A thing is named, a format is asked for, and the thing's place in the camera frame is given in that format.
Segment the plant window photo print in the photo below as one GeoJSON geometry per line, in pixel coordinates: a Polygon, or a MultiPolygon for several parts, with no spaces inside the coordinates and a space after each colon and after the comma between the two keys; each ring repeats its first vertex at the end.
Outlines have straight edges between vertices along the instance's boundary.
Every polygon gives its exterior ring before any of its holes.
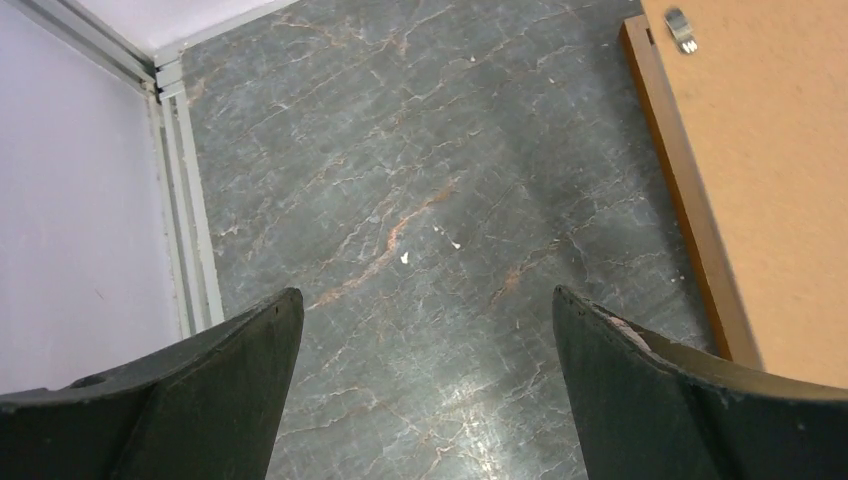
{"type": "Polygon", "coordinates": [[[763,371],[847,384],[847,5],[646,1],[763,371]]]}

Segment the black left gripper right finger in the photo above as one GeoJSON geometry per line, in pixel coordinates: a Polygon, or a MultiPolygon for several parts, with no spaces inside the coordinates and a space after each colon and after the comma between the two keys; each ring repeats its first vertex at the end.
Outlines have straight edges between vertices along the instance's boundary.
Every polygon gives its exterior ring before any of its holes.
{"type": "Polygon", "coordinates": [[[673,342],[564,286],[552,323],[593,479],[843,479],[844,389],[673,342]]]}

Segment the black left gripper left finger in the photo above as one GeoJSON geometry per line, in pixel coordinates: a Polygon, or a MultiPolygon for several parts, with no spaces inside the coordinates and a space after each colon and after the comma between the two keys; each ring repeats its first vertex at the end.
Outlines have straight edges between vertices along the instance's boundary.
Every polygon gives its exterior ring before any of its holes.
{"type": "Polygon", "coordinates": [[[127,364],[1,398],[5,479],[262,479],[299,352],[286,288],[127,364]]]}

